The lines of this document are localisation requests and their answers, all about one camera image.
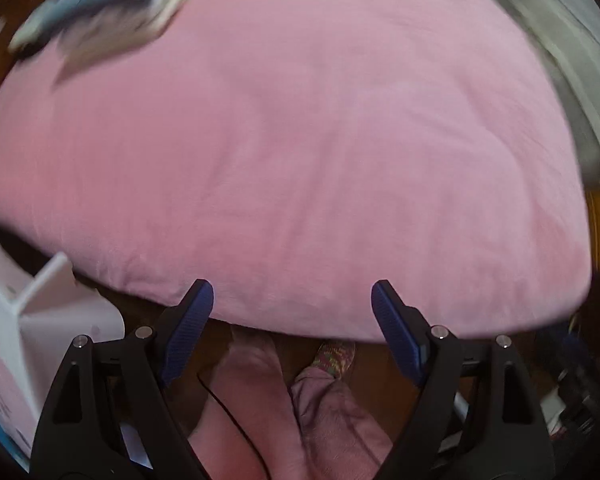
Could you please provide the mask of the white storage box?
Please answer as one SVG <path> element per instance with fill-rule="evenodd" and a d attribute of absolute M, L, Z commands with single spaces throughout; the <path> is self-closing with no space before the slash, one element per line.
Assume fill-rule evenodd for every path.
<path fill-rule="evenodd" d="M 31 275 L 0 245 L 0 426 L 24 456 L 73 338 L 124 337 L 119 310 L 80 284 L 62 252 Z"/>

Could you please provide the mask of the pink pyjama trousers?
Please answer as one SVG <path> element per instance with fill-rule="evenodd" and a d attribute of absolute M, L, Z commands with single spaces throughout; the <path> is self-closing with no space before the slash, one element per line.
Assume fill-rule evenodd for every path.
<path fill-rule="evenodd" d="M 344 377 L 312 367 L 291 384 L 273 339 L 234 327 L 188 442 L 213 479 L 371 479 L 392 449 Z"/>

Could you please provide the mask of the floral slipper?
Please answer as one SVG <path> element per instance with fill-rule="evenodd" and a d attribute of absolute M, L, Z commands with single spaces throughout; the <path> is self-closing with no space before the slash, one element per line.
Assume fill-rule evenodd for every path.
<path fill-rule="evenodd" d="M 355 359 L 356 344 L 353 341 L 332 340 L 321 345 L 314 356 L 312 367 L 333 378 L 346 376 Z"/>

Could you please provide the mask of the pink bed cover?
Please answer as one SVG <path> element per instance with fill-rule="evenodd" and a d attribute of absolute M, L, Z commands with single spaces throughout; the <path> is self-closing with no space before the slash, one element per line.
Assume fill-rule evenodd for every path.
<path fill-rule="evenodd" d="M 460 336 L 570 315 L 590 240 L 550 78 L 495 0 L 187 0 L 146 47 L 0 88 L 0 225 L 120 292 L 378 341 L 388 280 Z"/>

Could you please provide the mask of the cream folded garment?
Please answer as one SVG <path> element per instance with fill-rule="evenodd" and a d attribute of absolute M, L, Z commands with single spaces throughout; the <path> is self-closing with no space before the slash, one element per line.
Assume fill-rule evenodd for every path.
<path fill-rule="evenodd" d="M 26 58 L 56 40 L 62 61 L 61 76 L 66 78 L 156 40 L 185 1 L 151 0 L 143 8 L 109 8 L 91 18 L 80 18 L 46 42 L 12 50 L 10 40 L 8 50 Z"/>

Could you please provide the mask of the white lace folded bedding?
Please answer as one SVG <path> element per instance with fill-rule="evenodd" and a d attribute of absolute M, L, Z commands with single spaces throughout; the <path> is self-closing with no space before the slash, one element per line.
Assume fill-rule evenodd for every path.
<path fill-rule="evenodd" d="M 600 7 L 595 0 L 498 0 L 527 33 L 568 119 L 582 179 L 600 182 Z"/>

